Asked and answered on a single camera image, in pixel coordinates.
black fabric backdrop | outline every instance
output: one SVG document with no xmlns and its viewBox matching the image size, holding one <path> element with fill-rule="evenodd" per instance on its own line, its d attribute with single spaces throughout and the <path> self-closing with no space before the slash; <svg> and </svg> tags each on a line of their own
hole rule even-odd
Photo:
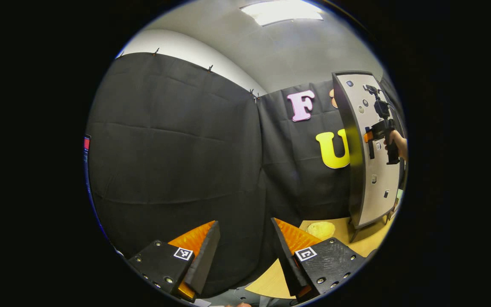
<svg viewBox="0 0 491 307">
<path fill-rule="evenodd" d="M 178 58 L 116 59 L 86 131 L 92 196 L 111 243 L 129 258 L 155 239 L 220 221 L 200 296 L 210 297 L 255 280 L 275 261 L 269 218 L 299 226 L 349 216 L 349 167 L 325 166 L 315 139 L 333 132 L 335 154 L 343 155 L 331 88 L 331 80 L 298 85 L 256 105 L 247 90 Z M 306 90 L 315 94 L 311 118 L 293 122 L 286 96 Z"/>
</svg>

